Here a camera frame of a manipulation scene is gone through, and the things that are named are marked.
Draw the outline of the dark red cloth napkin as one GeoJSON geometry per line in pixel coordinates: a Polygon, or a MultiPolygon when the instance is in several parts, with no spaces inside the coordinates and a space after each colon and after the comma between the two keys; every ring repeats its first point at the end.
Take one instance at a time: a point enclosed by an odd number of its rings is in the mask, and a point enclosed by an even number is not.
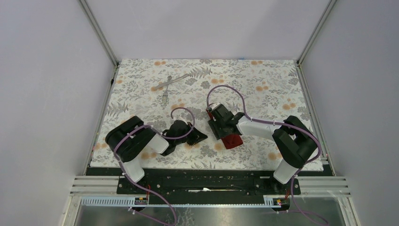
{"type": "Polygon", "coordinates": [[[233,148],[243,144],[243,141],[242,141],[242,139],[241,139],[241,137],[239,135],[229,135],[229,136],[227,136],[225,138],[221,138],[221,140],[222,140],[222,142],[223,142],[223,144],[224,144],[226,149],[233,149],[233,148]]]}

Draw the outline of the silver fork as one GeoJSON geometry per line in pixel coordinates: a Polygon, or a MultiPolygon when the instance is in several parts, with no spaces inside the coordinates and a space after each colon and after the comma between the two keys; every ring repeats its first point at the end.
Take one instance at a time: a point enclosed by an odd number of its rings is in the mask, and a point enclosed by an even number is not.
{"type": "MultiPolygon", "coordinates": [[[[170,82],[171,80],[172,80],[172,76],[168,76],[167,82],[170,82]]],[[[163,105],[166,105],[167,102],[168,102],[168,87],[169,87],[169,85],[167,84],[166,88],[165,88],[165,91],[162,94],[162,103],[163,103],[163,105]]]]}

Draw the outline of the silver knife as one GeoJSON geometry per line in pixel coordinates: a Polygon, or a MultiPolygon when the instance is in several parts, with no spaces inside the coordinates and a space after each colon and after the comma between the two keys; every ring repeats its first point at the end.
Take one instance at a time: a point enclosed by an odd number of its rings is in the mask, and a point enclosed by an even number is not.
{"type": "Polygon", "coordinates": [[[176,79],[168,80],[168,81],[166,81],[166,82],[160,83],[158,86],[155,86],[154,89],[160,89],[160,88],[162,88],[162,87],[164,87],[164,86],[167,86],[167,85],[169,85],[169,84],[172,84],[172,83],[174,83],[174,82],[177,82],[177,81],[179,81],[179,80],[182,80],[182,79],[184,79],[184,78],[187,78],[187,77],[189,77],[189,76],[190,76],[190,75],[187,73],[187,74],[185,74],[185,75],[183,75],[183,76],[180,76],[180,77],[178,77],[178,78],[176,78],[176,79]]]}

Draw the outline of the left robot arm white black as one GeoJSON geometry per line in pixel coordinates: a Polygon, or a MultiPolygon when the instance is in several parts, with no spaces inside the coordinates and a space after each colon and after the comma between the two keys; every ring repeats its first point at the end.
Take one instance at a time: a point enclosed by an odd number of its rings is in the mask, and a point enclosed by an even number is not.
{"type": "Polygon", "coordinates": [[[180,144],[193,146],[207,138],[191,122],[175,120],[169,129],[158,133],[134,116],[108,132],[105,142],[120,164],[122,172],[129,178],[128,188],[139,194],[146,187],[144,169],[140,163],[140,154],[145,148],[167,156],[180,144]]]}

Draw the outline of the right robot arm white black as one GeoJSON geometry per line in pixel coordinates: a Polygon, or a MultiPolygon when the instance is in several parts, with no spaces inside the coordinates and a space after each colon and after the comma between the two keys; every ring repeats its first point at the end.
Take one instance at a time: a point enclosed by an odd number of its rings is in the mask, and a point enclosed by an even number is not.
{"type": "Polygon", "coordinates": [[[233,114],[222,104],[208,107],[208,121],[217,140],[226,147],[241,145],[241,136],[261,137],[275,142],[282,161],[273,173],[270,188],[276,194],[288,189],[288,182],[305,166],[318,148],[318,141],[295,116],[282,122],[270,122],[248,118],[243,112],[233,114]]]}

